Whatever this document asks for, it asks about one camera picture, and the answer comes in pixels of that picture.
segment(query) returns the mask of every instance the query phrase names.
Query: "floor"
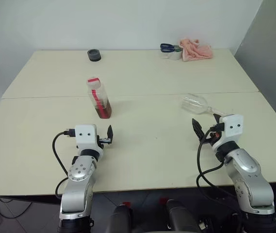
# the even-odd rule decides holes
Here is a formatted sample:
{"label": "floor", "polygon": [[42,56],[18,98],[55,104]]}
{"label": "floor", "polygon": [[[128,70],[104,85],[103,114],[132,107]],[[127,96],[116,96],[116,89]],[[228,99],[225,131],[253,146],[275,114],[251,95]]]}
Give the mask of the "floor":
{"label": "floor", "polygon": [[[228,213],[226,209],[219,211],[216,204],[205,200],[198,190],[191,188],[95,194],[91,214],[95,221],[92,233],[105,232],[110,215],[115,207],[124,201],[130,202],[134,211],[133,233],[166,230],[163,206],[160,204],[163,198],[181,201],[190,211],[196,213],[196,216],[201,214],[225,216]],[[7,216],[14,216],[21,213],[28,205],[29,202],[18,200],[9,203],[0,202],[0,211]],[[33,203],[16,219],[0,217],[0,233],[56,233],[59,208],[59,205]]]}

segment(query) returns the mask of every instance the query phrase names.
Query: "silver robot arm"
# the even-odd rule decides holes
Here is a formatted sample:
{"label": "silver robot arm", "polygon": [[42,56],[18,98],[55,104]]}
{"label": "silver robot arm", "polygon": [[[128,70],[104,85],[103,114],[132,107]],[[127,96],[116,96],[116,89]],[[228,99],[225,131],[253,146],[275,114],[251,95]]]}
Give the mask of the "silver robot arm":
{"label": "silver robot arm", "polygon": [[[243,212],[244,232],[276,233],[274,193],[261,174],[259,163],[237,141],[243,133],[242,115],[214,115],[217,124],[210,127],[210,143],[216,157],[226,166],[234,183],[237,200]],[[199,140],[204,137],[201,126],[193,119],[193,128]]]}
{"label": "silver robot arm", "polygon": [[112,143],[113,132],[109,126],[108,138],[99,139],[96,125],[91,124],[77,125],[71,131],[76,137],[78,156],[74,157],[68,172],[68,183],[61,199],[58,232],[90,232],[94,225],[90,214],[97,162],[103,156],[102,143]]}

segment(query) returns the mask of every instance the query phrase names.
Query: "white table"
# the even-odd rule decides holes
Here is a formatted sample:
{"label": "white table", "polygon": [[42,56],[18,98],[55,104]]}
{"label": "white table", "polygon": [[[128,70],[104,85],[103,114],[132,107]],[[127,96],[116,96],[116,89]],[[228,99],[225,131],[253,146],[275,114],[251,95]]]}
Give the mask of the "white table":
{"label": "white table", "polygon": [[161,59],[159,51],[37,51],[3,98],[87,96],[86,80],[98,76],[109,96],[256,92],[258,89],[229,50],[208,60]]}
{"label": "white table", "polygon": [[[276,113],[259,92],[203,94],[227,113],[244,115],[239,146],[254,156],[264,177],[276,182]],[[193,116],[180,108],[183,95],[112,96],[110,119],[99,119],[88,97],[18,98],[0,103],[0,195],[53,194],[65,177],[54,158],[54,136],[76,124],[97,124],[114,141],[98,163],[95,192],[195,186],[198,139],[195,117],[203,129],[211,115]],[[69,168],[76,155],[75,139],[60,137],[56,149]],[[209,145],[202,150],[203,169],[219,164]],[[232,184],[225,169],[208,178]]]}

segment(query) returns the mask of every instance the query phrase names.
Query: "white wall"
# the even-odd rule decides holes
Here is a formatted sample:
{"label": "white wall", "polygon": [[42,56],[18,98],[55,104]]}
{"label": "white wall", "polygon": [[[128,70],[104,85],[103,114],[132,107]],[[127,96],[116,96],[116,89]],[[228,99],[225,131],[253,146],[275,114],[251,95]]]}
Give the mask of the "white wall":
{"label": "white wall", "polygon": [[35,50],[156,49],[189,36],[236,52],[262,0],[0,0],[0,96]]}

